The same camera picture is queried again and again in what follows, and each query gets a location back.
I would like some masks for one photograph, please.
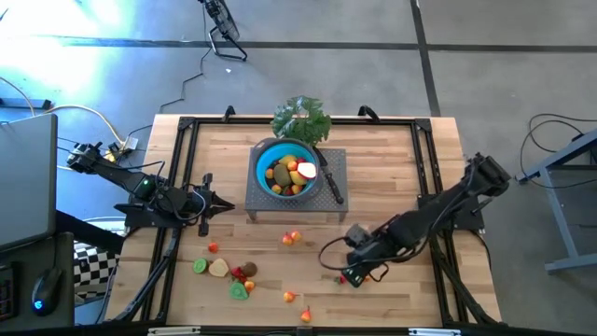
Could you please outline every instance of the checkered cloth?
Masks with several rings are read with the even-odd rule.
[[[75,243],[75,293],[81,299],[103,296],[119,255],[95,246]]]

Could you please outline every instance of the green fruit slice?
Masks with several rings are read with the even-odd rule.
[[[205,269],[207,268],[207,260],[203,259],[203,258],[199,258],[197,260],[195,260],[195,262],[193,262],[193,272],[194,273],[203,273],[205,272]]]
[[[246,288],[244,288],[243,284],[235,282],[230,286],[230,297],[234,300],[244,301],[249,299],[249,293],[246,292]]]

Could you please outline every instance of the computer monitor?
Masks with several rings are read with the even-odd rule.
[[[53,114],[0,125],[0,251],[55,231],[57,127]]]

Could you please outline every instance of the blue bowl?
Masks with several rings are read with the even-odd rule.
[[[257,178],[257,183],[259,186],[271,197],[280,199],[280,200],[298,200],[303,199],[304,197],[309,194],[309,191],[315,185],[316,180],[320,177],[319,176],[319,160],[312,149],[308,148],[306,144],[294,140],[294,139],[265,139],[264,142],[266,143],[265,146],[260,148],[261,153],[257,154],[257,164],[255,165],[255,174]],[[303,158],[307,162],[311,162],[315,164],[317,169],[317,177],[314,179],[310,179],[307,181],[307,184],[303,187],[303,190],[297,194],[292,196],[284,196],[278,195],[277,193],[271,191],[270,187],[268,187],[268,183],[266,181],[265,173],[268,168],[271,166],[271,163],[277,160],[280,160],[285,155],[294,155],[297,158]]]

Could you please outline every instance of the keyboard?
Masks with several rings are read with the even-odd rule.
[[[15,263],[0,265],[0,321],[17,316]]]

